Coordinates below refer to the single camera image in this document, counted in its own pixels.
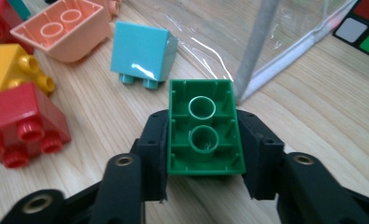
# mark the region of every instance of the wooden table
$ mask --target wooden table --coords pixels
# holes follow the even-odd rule
[[[125,3],[115,20],[142,23]],[[56,83],[51,99],[66,114],[73,141],[24,169],[0,164],[0,218],[36,190],[60,189],[68,197],[99,181],[106,162],[129,151],[149,115],[168,107],[168,82],[157,91],[119,83],[109,70],[111,48],[108,39],[77,63],[35,53]],[[203,75],[178,54],[169,78]],[[316,156],[340,184],[369,196],[367,55],[328,35],[238,108],[262,119],[287,152]],[[279,223],[276,202],[251,200],[239,175],[170,176],[167,194],[168,202],[147,203],[148,223]]]

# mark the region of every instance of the rubik's cube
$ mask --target rubik's cube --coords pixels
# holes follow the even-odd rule
[[[334,32],[334,36],[369,55],[369,0],[359,0]]]

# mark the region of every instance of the wooden surface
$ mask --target wooden surface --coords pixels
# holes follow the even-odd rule
[[[36,2],[32,10],[44,7]],[[126,4],[115,20],[146,23]],[[60,189],[68,197],[99,181],[108,159],[129,151],[149,115],[168,107],[168,82],[157,91],[118,82],[109,71],[111,48],[108,39],[70,64],[35,53],[55,80],[51,99],[66,114],[73,141],[24,169],[0,164],[0,218],[36,190]],[[177,55],[170,78],[202,77]],[[343,186],[369,196],[368,56],[328,35],[238,108],[262,119],[286,151],[316,156]],[[240,176],[170,176],[167,194],[168,202],[147,203],[148,223],[279,223],[276,202],[251,200]]]

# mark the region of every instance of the underside of green block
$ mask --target underside of green block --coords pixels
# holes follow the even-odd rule
[[[230,80],[171,80],[167,173],[246,172]]]

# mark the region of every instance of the teal toy block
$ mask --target teal toy block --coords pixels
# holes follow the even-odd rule
[[[22,0],[8,0],[11,6],[15,9],[18,15],[23,21],[27,21],[30,18],[30,11]]]
[[[235,175],[246,165],[230,80],[171,80],[169,175]]]
[[[165,29],[118,21],[112,49],[111,71],[120,82],[158,89],[167,80],[176,58],[177,39]]]

